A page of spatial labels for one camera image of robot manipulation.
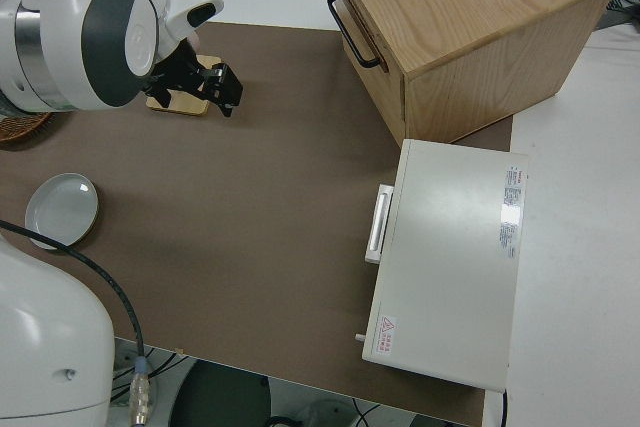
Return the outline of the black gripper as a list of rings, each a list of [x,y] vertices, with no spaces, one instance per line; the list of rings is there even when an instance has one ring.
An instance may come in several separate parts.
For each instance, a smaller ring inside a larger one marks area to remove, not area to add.
[[[169,90],[203,96],[229,118],[240,104],[243,85],[224,62],[204,69],[191,43],[181,41],[168,57],[153,67],[144,85],[144,94],[154,98],[162,108],[170,106]]]

